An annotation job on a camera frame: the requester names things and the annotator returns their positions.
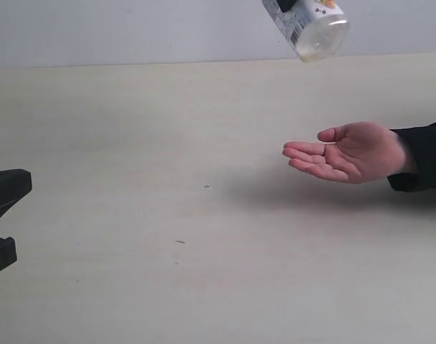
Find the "black sleeve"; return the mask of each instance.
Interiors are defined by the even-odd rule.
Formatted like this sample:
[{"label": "black sleeve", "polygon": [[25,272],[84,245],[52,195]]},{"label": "black sleeve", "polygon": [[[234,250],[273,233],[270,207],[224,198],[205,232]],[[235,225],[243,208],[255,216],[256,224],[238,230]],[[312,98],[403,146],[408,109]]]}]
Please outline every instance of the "black sleeve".
[{"label": "black sleeve", "polygon": [[427,127],[393,130],[407,144],[417,164],[417,175],[388,178],[395,191],[416,192],[436,188],[436,123]]}]

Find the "white table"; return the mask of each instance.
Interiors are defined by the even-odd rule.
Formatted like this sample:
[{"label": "white table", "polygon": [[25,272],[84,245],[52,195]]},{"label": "white table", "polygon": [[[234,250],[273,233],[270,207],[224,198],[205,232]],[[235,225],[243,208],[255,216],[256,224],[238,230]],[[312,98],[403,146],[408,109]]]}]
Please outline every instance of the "white table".
[{"label": "white table", "polygon": [[436,121],[436,54],[0,70],[0,344],[436,344],[436,192],[281,156],[358,120]]}]

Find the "hand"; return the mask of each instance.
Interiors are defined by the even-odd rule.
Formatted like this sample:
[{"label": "hand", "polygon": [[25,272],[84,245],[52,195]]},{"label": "hand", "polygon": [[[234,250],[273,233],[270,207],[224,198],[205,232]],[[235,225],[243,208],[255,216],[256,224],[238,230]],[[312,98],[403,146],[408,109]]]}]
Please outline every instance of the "hand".
[{"label": "hand", "polygon": [[365,183],[398,174],[415,174],[416,165],[398,134],[376,123],[351,123],[321,131],[323,143],[290,142],[289,165],[317,178]]}]

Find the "plastic bottle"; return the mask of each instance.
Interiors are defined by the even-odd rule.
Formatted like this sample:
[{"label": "plastic bottle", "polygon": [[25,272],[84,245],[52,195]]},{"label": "plastic bottle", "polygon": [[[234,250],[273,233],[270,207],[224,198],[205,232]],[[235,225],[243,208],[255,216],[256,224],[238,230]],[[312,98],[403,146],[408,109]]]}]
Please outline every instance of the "plastic bottle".
[{"label": "plastic bottle", "polygon": [[262,0],[262,3],[304,62],[332,56],[349,31],[349,22],[335,0]]}]

